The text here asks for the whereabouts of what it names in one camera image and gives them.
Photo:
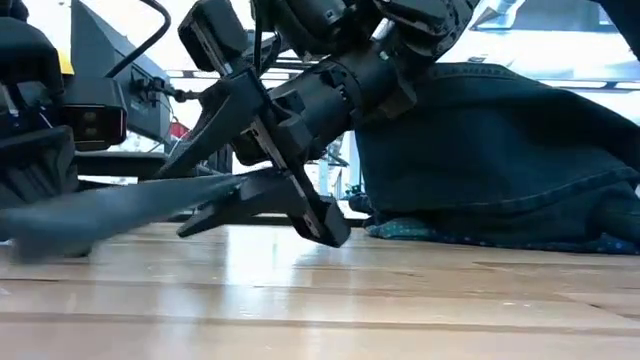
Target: wire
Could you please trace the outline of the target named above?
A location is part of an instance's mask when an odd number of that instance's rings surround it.
[[[53,128],[53,125],[51,125],[51,122],[49,122],[49,119],[47,119],[46,116],[44,116],[43,113],[38,113],[38,115],[40,115],[40,118],[42,119],[42,121],[44,121],[44,123],[49,127],[49,129]]]
[[[157,143],[155,145],[153,145],[153,147],[147,151],[145,151],[147,154],[153,152],[155,149],[159,148],[160,145],[162,145],[162,143]]]
[[[331,152],[327,152],[327,157],[337,163],[340,167],[349,167],[349,163],[342,159],[340,156],[336,154],[332,154]]]
[[[254,9],[256,10],[256,33],[253,39],[253,67],[256,69],[256,74],[260,76],[262,68],[262,11],[258,7],[259,1],[251,0]]]
[[[269,50],[269,54],[267,55],[267,58],[264,59],[264,61],[260,65],[260,69],[261,69],[260,75],[265,74],[267,71],[269,71],[271,66],[275,64],[275,62],[278,60],[278,57],[280,56],[281,49],[282,49],[282,37],[280,36],[280,34],[275,33],[275,39],[271,44],[271,49]]]
[[[176,143],[173,144],[171,151],[169,151],[169,154],[167,155],[168,157],[171,157],[171,155],[173,155],[173,152],[178,148],[178,145],[180,145],[180,143],[182,142],[182,139],[189,136],[189,134],[191,134],[191,130],[185,132],[184,134],[182,134],[182,136],[180,136],[180,138],[178,138],[178,140],[176,140]]]
[[[166,33],[169,31],[171,27],[171,15],[167,9],[160,5],[156,0],[140,0],[144,4],[148,5],[152,9],[158,11],[164,17],[164,23],[156,31],[153,35],[151,35],[142,45],[138,46],[135,50],[133,50],[129,55],[125,56],[124,59],[120,60],[109,72],[105,75],[107,78],[113,78],[118,75],[122,70],[124,70],[127,66],[133,63],[137,58],[139,58],[145,51],[149,50],[151,46],[158,42]]]

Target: cloth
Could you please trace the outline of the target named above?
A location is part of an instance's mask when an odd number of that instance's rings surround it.
[[[365,227],[367,233],[375,238],[403,241],[429,241],[444,244],[495,247],[515,250],[539,250],[570,253],[596,253],[607,255],[640,255],[640,246],[629,241],[603,235],[585,242],[513,242],[473,239],[468,236],[456,236],[438,232],[429,224],[415,218],[396,218],[383,224],[370,224]]]
[[[436,64],[416,91],[413,110],[356,129],[376,226],[584,246],[603,197],[635,196],[640,128],[607,108],[487,64]]]

